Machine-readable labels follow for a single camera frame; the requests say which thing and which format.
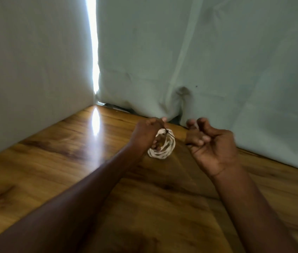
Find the person's right arm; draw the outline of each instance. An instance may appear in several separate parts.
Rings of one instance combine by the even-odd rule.
[[[185,143],[210,177],[247,252],[298,253],[298,243],[241,166],[231,131],[189,120]]]

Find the white curtain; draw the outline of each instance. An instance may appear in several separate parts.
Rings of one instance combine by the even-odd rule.
[[[97,33],[99,101],[298,167],[298,0],[97,0]]]
[[[0,151],[92,103],[85,0],[0,0]]]

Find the person's left arm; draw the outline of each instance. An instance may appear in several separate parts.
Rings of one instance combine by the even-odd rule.
[[[0,252],[75,252],[104,199],[151,147],[165,121],[141,120],[112,159],[0,234]]]

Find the white cord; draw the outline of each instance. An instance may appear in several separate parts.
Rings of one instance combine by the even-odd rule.
[[[157,151],[155,149],[149,148],[148,155],[149,157],[157,158],[157,159],[165,159],[169,155],[171,155],[173,149],[175,148],[176,142],[175,142],[175,136],[171,129],[160,129],[157,132],[157,135],[165,135],[167,134],[166,140],[164,142],[164,145],[161,147],[160,151]]]

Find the wooden surface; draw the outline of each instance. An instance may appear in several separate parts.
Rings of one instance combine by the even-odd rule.
[[[0,153],[0,233],[124,146],[138,116],[89,107]],[[185,129],[171,125],[183,140]],[[298,169],[240,151],[241,161],[298,240]],[[209,179],[178,141],[147,156],[113,189],[83,252],[243,252]]]

